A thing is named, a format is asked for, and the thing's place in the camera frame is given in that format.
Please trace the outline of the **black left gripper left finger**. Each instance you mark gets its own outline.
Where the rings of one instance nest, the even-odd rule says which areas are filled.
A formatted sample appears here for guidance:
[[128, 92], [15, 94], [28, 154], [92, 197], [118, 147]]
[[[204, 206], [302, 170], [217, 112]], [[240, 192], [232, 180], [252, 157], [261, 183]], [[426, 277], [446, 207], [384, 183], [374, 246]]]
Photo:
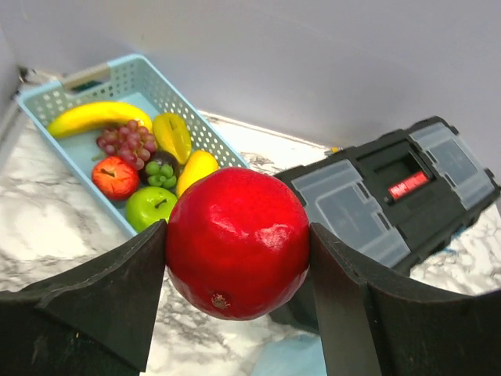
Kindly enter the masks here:
[[143, 372], [167, 223], [66, 272], [1, 293], [3, 372]]

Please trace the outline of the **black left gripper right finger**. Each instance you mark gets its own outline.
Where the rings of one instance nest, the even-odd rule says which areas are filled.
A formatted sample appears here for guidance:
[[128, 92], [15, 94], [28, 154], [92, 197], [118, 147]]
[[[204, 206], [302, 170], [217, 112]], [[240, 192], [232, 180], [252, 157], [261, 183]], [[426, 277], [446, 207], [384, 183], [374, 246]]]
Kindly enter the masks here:
[[329, 375], [497, 375], [500, 293], [469, 296], [421, 283], [311, 234], [311, 276]]

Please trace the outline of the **light blue plastic bag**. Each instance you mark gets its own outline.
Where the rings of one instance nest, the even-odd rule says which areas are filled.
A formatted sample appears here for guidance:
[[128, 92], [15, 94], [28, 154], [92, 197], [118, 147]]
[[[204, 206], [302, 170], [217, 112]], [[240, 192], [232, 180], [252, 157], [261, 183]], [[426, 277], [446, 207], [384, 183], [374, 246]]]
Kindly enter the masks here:
[[268, 343], [250, 375], [327, 376], [320, 337], [300, 334]]

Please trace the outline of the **green fake apple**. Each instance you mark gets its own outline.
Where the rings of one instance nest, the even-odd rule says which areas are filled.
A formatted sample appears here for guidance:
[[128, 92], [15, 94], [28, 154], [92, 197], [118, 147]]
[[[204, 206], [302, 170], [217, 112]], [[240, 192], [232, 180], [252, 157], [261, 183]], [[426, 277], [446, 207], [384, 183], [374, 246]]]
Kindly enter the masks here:
[[140, 233], [161, 219], [168, 221], [177, 200], [178, 198], [165, 188], [144, 187], [128, 198], [125, 218], [132, 228]]

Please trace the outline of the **red fake fruit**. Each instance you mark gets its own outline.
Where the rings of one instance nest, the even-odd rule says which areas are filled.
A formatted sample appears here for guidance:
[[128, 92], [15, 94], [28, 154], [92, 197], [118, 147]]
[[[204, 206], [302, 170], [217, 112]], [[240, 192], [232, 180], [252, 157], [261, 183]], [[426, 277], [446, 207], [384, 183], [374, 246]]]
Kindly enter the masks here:
[[117, 156], [101, 160], [92, 170], [92, 181], [112, 201], [127, 200], [139, 188], [139, 174]]

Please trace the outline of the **dark purple fake mangosteen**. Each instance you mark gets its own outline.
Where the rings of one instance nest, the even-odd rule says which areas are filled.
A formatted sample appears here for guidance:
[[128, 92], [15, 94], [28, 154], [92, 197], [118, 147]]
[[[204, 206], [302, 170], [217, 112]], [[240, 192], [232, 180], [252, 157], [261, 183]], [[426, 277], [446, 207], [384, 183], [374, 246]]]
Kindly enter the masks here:
[[180, 175], [180, 164], [167, 151], [157, 150], [139, 171], [139, 178], [145, 186], [162, 187], [167, 190], [175, 188]]

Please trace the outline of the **red fake grapes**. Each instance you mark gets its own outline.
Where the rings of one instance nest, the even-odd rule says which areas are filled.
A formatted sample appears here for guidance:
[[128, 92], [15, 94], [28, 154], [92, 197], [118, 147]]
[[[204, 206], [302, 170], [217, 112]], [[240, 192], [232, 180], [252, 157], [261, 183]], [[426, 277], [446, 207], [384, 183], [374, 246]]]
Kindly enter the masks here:
[[96, 139], [102, 155], [117, 156], [139, 171], [157, 150], [153, 133], [139, 120], [105, 128]]

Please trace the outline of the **yellow fake mango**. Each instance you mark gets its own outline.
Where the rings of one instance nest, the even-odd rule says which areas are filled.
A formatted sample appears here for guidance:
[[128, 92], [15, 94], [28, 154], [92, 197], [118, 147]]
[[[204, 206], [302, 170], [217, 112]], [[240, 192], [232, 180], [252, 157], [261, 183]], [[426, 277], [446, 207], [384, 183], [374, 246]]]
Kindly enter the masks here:
[[204, 150], [195, 151], [188, 159], [178, 178], [175, 189], [177, 197], [180, 197], [191, 185], [219, 170], [216, 158]]

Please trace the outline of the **yellow fake banana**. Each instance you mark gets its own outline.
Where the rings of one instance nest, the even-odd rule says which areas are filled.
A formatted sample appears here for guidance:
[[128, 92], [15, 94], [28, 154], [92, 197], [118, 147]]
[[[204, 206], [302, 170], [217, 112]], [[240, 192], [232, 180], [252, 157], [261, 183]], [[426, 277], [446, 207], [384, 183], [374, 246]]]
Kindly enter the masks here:
[[86, 103], [71, 108], [45, 129], [52, 137], [60, 139], [103, 128], [108, 124], [126, 124], [130, 120], [136, 120], [141, 126], [152, 130], [153, 123], [146, 112], [129, 103], [114, 101]]

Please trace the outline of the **black plastic toolbox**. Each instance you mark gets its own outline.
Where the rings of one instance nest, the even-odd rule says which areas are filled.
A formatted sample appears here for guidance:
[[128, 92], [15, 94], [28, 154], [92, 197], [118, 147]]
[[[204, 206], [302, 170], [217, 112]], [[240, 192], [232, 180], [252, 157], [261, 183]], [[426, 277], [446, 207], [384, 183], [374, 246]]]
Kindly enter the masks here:
[[494, 175], [438, 116], [277, 178], [311, 222], [404, 275], [473, 226], [500, 195]]

